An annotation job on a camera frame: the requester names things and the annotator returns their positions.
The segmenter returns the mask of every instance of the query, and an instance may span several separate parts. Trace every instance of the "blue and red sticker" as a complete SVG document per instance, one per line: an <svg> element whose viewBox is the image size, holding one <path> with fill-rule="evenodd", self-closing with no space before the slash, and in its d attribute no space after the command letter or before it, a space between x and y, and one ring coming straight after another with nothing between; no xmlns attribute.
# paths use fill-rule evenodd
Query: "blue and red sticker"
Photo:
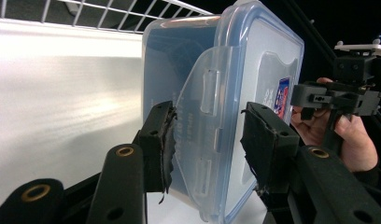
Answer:
<svg viewBox="0 0 381 224"><path fill-rule="evenodd" d="M287 98L289 95L289 77L280 80L275 96L275 113L281 118L284 118L286 113Z"/></svg>

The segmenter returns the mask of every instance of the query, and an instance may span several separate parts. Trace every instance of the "wire rack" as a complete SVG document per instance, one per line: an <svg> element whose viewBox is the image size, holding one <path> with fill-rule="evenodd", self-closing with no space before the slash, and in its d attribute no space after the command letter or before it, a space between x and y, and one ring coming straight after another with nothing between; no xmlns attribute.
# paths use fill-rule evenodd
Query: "wire rack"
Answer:
<svg viewBox="0 0 381 224"><path fill-rule="evenodd" d="M177 0L0 0L0 18L142 34L165 18L212 13Z"/></svg>

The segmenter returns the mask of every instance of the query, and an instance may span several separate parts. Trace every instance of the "brass screw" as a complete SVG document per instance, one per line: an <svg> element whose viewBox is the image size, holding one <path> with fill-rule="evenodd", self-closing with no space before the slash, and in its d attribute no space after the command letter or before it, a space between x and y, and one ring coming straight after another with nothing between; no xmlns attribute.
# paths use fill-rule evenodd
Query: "brass screw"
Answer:
<svg viewBox="0 0 381 224"><path fill-rule="evenodd" d="M45 197L50 191L50 186L46 184L39 184L30 187L21 195L21 200L25 203L31 203Z"/></svg>
<svg viewBox="0 0 381 224"><path fill-rule="evenodd" d="M326 151L320 149L320 148L311 148L310 149L310 153L312 153L313 155L319 157L319 158L322 158L322 159L326 159L326 158L329 158L330 157L330 154L328 154Z"/></svg>
<svg viewBox="0 0 381 224"><path fill-rule="evenodd" d="M132 147L121 147L116 151L116 155L119 157L126 157L132 155L134 152L134 149Z"/></svg>

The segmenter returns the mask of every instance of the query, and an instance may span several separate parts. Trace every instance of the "human hand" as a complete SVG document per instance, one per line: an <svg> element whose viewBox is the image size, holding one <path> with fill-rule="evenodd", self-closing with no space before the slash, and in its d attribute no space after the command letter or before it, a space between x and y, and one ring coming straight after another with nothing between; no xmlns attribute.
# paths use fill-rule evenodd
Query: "human hand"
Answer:
<svg viewBox="0 0 381 224"><path fill-rule="evenodd" d="M332 81L326 77L321 77L317 82L326 83ZM301 120L301 111L301 107L293 107L292 126L306 145L320 146L330 117L330 110L317 110L310 120ZM342 116L336 122L335 132L344 139L340 156L349 171L369 171L377 165L376 148L366 133L360 117L352 116L348 120Z"/></svg>

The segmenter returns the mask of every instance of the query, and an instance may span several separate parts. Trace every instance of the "clear plastic container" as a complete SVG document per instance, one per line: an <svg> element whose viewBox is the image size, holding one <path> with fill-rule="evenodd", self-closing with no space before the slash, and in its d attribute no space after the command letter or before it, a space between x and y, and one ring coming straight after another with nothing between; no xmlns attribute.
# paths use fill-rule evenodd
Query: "clear plastic container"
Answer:
<svg viewBox="0 0 381 224"><path fill-rule="evenodd" d="M144 115L176 101L176 173L201 219L230 223L256 186L240 144L248 101L289 123L303 41L260 2L155 21L144 33Z"/></svg>

